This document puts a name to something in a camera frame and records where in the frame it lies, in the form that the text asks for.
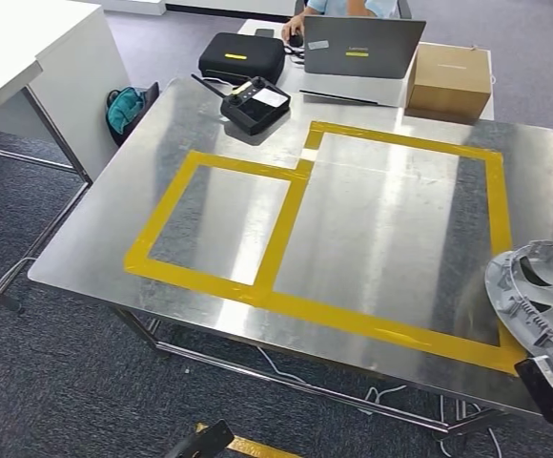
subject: computer mouse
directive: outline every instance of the computer mouse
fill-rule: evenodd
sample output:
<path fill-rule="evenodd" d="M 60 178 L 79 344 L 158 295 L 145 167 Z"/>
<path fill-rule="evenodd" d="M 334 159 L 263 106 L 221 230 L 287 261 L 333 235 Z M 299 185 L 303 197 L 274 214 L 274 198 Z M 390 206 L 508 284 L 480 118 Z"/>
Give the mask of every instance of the computer mouse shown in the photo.
<path fill-rule="evenodd" d="M 290 46 L 292 48 L 302 48 L 304 44 L 304 37 L 299 31 L 296 32 L 293 35 L 290 36 Z"/>

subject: smartphone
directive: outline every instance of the smartphone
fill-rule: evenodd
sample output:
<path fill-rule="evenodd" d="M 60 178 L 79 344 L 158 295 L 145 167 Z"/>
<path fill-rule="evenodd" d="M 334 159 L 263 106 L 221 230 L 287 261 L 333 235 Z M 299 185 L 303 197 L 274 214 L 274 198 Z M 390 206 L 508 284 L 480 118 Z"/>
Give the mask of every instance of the smartphone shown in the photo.
<path fill-rule="evenodd" d="M 266 36 L 268 38 L 274 38 L 275 31 L 273 31 L 272 29 L 256 29 L 256 35 Z"/>

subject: white table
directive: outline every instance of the white table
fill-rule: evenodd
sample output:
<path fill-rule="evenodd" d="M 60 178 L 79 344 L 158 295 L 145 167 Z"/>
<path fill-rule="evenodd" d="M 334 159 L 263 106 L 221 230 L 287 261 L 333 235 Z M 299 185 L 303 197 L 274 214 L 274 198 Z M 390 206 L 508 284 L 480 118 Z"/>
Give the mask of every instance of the white table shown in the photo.
<path fill-rule="evenodd" d="M 280 37 L 282 24 L 276 22 L 248 19 L 238 30 L 239 34 L 254 35 L 256 29 L 272 29 L 275 37 Z M 492 71 L 490 52 L 489 68 Z M 317 94 L 333 94 L 338 88 L 339 96 L 358 100 L 368 100 L 392 107 L 404 107 L 410 69 L 404 79 L 362 78 L 356 76 L 338 76 L 333 74 L 306 73 L 303 65 L 293 64 L 287 56 L 283 73 L 277 85 L 287 93 L 297 93 L 300 90 L 312 91 Z M 481 119 L 495 119 L 495 106 L 491 94 L 480 116 Z"/>
<path fill-rule="evenodd" d="M 0 281 L 5 290 L 118 149 L 104 120 L 109 91 L 130 85 L 97 5 L 65 0 L 0 0 L 0 131 L 57 144 L 71 163 L 0 150 L 7 157 L 79 175 L 84 183 Z"/>

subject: gray carpet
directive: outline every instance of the gray carpet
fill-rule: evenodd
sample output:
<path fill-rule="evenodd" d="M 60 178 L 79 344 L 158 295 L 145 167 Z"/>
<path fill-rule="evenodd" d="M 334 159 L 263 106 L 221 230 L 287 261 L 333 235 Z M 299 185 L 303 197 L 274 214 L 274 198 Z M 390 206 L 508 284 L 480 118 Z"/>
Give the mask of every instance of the gray carpet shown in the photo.
<path fill-rule="evenodd" d="M 410 3 L 416 16 L 433 21 L 426 39 L 491 48 L 498 78 L 499 119 L 553 127 L 553 84 L 548 93 L 538 75 L 524 77 L 523 69 L 517 67 L 553 74 L 553 56 L 531 46 L 521 51 L 511 37 L 499 40 L 522 22 L 532 45 L 543 40 L 553 47 L 553 27 L 543 22 L 553 23 L 553 2 Z M 108 19 L 139 86 L 153 80 L 164 85 L 174 75 L 189 73 L 215 32 L 235 31 L 241 24 L 175 13 L 150 18 L 109 14 Z M 464 24 L 466 19 L 472 24 Z M 535 30 L 541 27 L 544 31 Z M 515 51 L 517 63 L 508 50 Z M 512 80 L 513 75 L 520 77 Z M 536 100 L 526 100 L 528 94 Z M 0 148 L 61 156 L 52 145 L 5 134 L 0 134 Z M 0 276 L 79 184 L 68 175 L 0 159 Z M 0 457 L 159 457 L 195 422 L 219 418 L 227 419 L 236 434 L 307 457 L 442 456 L 429 433 L 418 427 L 179 357 L 161 360 L 105 307 L 44 291 L 24 275 L 14 283 L 11 294 L 27 312 L 17 317 L 0 309 Z M 175 344 L 207 348 L 216 356 L 269 370 L 248 345 L 178 326 L 161 327 L 160 332 Z M 355 396 L 364 395 L 370 385 L 392 386 L 271 354 L 282 370 Z M 437 415 L 435 396 L 413 389 L 385 397 L 385 403 Z M 511 418 L 495 432 L 504 457 L 553 457 L 553 428 L 542 422 Z M 460 452 L 456 456 L 496 456 L 485 432 L 469 436 L 465 451 L 463 445 L 456 440 L 449 448 Z"/>

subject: yellow tape rectangle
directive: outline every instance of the yellow tape rectangle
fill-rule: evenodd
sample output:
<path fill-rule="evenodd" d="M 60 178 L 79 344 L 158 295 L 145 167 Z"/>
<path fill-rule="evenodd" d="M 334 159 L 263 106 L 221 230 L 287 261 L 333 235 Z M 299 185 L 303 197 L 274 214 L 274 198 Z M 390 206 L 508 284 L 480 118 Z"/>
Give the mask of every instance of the yellow tape rectangle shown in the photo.
<path fill-rule="evenodd" d="M 498 152 L 316 121 L 311 123 L 304 148 L 318 150 L 324 134 L 364 138 L 483 160 L 492 251 L 493 255 L 496 255 L 509 250 L 512 245 L 502 157 Z M 148 258 L 152 246 L 199 165 L 290 182 L 287 194 L 284 199 L 254 284 L 239 283 Z M 299 320 L 513 375 L 515 375 L 514 365 L 526 356 L 526 352 L 501 322 L 498 326 L 499 345 L 490 345 L 274 291 L 274 283 L 302 204 L 312 165 L 312 161 L 299 159 L 295 169 L 285 169 L 191 151 L 137 241 L 126 254 L 124 269 L 131 274 L 247 303 Z"/>

